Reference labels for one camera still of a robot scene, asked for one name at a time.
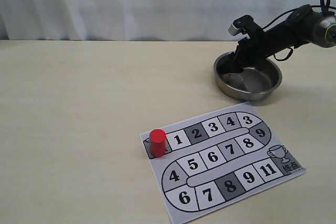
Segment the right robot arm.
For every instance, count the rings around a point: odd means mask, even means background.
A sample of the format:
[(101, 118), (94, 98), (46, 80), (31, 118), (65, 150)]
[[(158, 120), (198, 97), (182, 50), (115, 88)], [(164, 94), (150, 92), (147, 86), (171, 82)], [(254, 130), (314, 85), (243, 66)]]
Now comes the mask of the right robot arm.
[(335, 46), (335, 13), (328, 7), (315, 12), (307, 4), (296, 8), (278, 25), (265, 31), (250, 15), (233, 21), (230, 33), (247, 34), (238, 42), (236, 50), (219, 62), (219, 74), (241, 73), (273, 56), (277, 61), (288, 60), (293, 51), (306, 44), (322, 48)]

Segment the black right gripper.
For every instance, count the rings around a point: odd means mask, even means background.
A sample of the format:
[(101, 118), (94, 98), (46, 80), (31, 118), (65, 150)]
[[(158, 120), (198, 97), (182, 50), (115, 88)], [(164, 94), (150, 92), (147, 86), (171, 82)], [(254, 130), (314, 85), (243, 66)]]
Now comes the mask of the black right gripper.
[(244, 67), (240, 64), (255, 64), (274, 54), (302, 45), (302, 40), (287, 26), (275, 26), (263, 33), (244, 41), (240, 41), (236, 52), (227, 52), (218, 60), (218, 73), (242, 73)]

